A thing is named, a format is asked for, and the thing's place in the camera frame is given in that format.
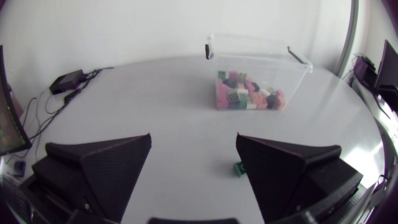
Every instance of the white table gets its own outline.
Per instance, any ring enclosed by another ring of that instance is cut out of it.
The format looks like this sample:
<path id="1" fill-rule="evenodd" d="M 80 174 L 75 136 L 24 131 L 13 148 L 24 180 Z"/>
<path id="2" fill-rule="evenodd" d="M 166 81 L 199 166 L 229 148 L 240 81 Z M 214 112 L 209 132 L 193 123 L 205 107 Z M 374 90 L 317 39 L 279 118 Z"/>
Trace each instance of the white table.
<path id="1" fill-rule="evenodd" d="M 374 119 L 378 120 L 381 125 L 386 129 L 388 135 L 390 136 L 392 142 L 394 143 L 395 149 L 398 152 L 398 117 L 395 113 L 393 113 L 386 102 L 380 101 L 377 102 L 373 94 L 366 89 L 365 86 L 362 86 L 360 82 L 355 79 L 353 82 L 353 89 L 357 91 L 360 97 L 365 102 L 366 106 L 369 108 L 370 112 L 374 116 Z"/>
<path id="2" fill-rule="evenodd" d="M 332 73 L 315 68 L 283 111 L 218 111 L 210 63 L 204 57 L 171 58 L 102 72 L 44 132 L 38 157 L 45 156 L 46 142 L 78 144 L 150 133 L 152 149 L 123 223 L 146 223 L 150 217 L 262 223 L 248 178 L 233 173 L 240 160 L 237 132 L 310 146 L 340 145 L 341 158 L 364 174 L 365 187 L 383 173 L 382 142 L 372 115 Z M 42 121 L 45 95 L 39 106 Z M 50 100 L 49 108 L 54 110 L 58 100 Z M 28 128 L 30 136 L 36 128 Z M 34 149 L 28 166 L 35 163 Z M 25 177 L 31 173 L 28 169 Z"/>

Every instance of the green cube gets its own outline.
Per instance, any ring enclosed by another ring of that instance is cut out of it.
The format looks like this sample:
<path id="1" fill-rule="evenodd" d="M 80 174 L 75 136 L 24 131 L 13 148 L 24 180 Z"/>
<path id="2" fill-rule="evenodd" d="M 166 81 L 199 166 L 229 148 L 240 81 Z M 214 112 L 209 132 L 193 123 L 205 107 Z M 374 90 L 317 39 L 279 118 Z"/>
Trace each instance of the green cube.
<path id="1" fill-rule="evenodd" d="M 268 87 L 267 88 L 268 92 L 270 92 L 271 94 L 275 93 L 275 89 L 273 87 Z"/>
<path id="2" fill-rule="evenodd" d="M 239 73 L 238 79 L 237 79 L 238 83 L 246 84 L 246 79 L 247 79 L 247 77 L 248 77 L 247 74 L 245 74 L 245 73 Z"/>
<path id="3" fill-rule="evenodd" d="M 226 98 L 230 103 L 237 103 L 240 101 L 238 89 L 233 88 L 226 91 Z"/>
<path id="4" fill-rule="evenodd" d="M 226 80 L 226 72 L 218 71 L 218 78 Z"/>
<path id="5" fill-rule="evenodd" d="M 246 170 L 243 167 L 243 163 L 242 162 L 237 162 L 234 164 L 234 171 L 235 174 L 240 178 L 241 176 L 243 176 L 244 174 L 246 174 Z"/>
<path id="6" fill-rule="evenodd" d="M 239 109 L 246 109 L 248 106 L 248 97 L 244 93 L 239 94 Z"/>

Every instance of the white wall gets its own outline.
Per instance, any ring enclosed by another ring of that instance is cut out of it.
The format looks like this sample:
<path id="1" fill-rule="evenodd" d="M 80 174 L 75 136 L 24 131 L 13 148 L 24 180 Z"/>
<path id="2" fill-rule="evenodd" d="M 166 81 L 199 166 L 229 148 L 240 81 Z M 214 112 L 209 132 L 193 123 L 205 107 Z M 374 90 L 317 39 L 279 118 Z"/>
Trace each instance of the white wall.
<path id="1" fill-rule="evenodd" d="M 287 42 L 333 70 L 344 46 L 347 0 L 8 0 L 0 13 L 9 83 L 22 105 L 74 70 L 203 55 L 213 32 Z"/>
<path id="2" fill-rule="evenodd" d="M 368 56 L 379 69 L 384 50 L 384 40 L 388 40 L 398 51 L 398 37 L 391 19 L 382 1 L 370 1 L 369 29 L 364 54 Z"/>

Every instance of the pink block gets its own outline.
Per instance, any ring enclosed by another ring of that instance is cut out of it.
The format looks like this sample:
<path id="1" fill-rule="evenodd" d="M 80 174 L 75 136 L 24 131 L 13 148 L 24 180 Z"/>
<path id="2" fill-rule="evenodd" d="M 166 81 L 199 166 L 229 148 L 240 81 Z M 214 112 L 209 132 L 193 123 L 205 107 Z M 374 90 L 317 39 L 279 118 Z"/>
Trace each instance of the pink block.
<path id="1" fill-rule="evenodd" d="M 277 90 L 277 91 L 275 91 L 275 95 L 281 96 L 281 97 L 284 97 L 284 96 L 285 96 L 285 95 L 284 95 L 284 92 L 282 92 L 282 90 Z"/>
<path id="2" fill-rule="evenodd" d="M 268 106 L 267 103 L 263 103 L 263 104 L 257 105 L 257 108 L 256 108 L 256 109 L 266 109 L 267 106 Z"/>
<path id="3" fill-rule="evenodd" d="M 274 109 L 281 110 L 285 106 L 285 98 L 283 96 L 277 96 Z"/>
<path id="4" fill-rule="evenodd" d="M 256 88 L 250 82 L 247 82 L 244 86 L 246 87 L 247 90 L 249 90 L 249 93 L 252 93 L 256 90 Z"/>
<path id="5" fill-rule="evenodd" d="M 228 102 L 227 103 L 220 103 L 220 102 L 217 102 L 217 108 L 227 108 L 228 107 Z"/>
<path id="6" fill-rule="evenodd" d="M 250 97 L 250 101 L 254 104 L 261 105 L 261 104 L 265 103 L 264 98 L 262 97 L 261 93 L 259 93 L 259 92 L 257 92 L 257 93 L 252 92 L 249 94 L 249 97 Z"/>
<path id="7" fill-rule="evenodd" d="M 228 106 L 228 100 L 226 98 L 226 91 L 229 89 L 228 86 L 226 86 L 223 83 L 218 83 L 217 84 L 217 103 L 221 103 L 222 105 L 226 104 Z"/>
<path id="8" fill-rule="evenodd" d="M 217 82 L 217 90 L 227 91 L 229 89 L 230 89 L 230 87 L 228 85 L 225 85 L 223 82 L 220 82 L 220 81 Z"/>
<path id="9" fill-rule="evenodd" d="M 239 76 L 238 72 L 235 71 L 228 72 L 228 78 L 232 81 L 236 81 L 238 79 L 238 76 Z"/>
<path id="10" fill-rule="evenodd" d="M 237 88 L 244 89 L 244 84 L 243 83 L 238 83 L 237 84 Z"/>

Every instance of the plastic bin handle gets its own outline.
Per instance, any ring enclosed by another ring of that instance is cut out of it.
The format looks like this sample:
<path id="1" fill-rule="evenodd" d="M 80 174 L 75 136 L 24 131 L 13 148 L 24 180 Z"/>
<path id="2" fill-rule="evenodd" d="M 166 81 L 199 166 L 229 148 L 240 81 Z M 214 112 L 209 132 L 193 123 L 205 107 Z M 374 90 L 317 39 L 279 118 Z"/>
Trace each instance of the plastic bin handle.
<path id="1" fill-rule="evenodd" d="M 289 51 L 289 54 L 291 54 L 294 58 L 296 58 L 296 60 L 298 60 L 298 62 L 304 64 L 304 65 L 308 65 L 307 62 L 304 62 L 303 60 L 301 60 L 301 58 L 299 56 L 297 56 L 295 53 L 293 53 L 290 49 L 290 47 L 287 47 L 287 51 Z"/>
<path id="2" fill-rule="evenodd" d="M 296 54 L 296 53 L 292 52 L 292 50 L 290 49 L 289 46 L 287 47 L 287 51 L 288 51 L 289 54 L 291 54 L 291 55 L 293 56 L 293 58 L 295 58 L 298 62 L 300 62 L 300 63 L 303 64 L 303 65 L 308 65 L 308 70 L 307 70 L 307 71 L 312 73 L 313 65 L 312 65 L 312 63 L 311 63 L 310 61 L 308 61 L 308 60 L 307 60 L 305 57 L 303 57 L 302 55 Z"/>
<path id="3" fill-rule="evenodd" d="M 209 60 L 209 54 L 210 54 L 210 47 L 208 44 L 205 45 L 205 50 L 206 50 L 206 59 Z"/>

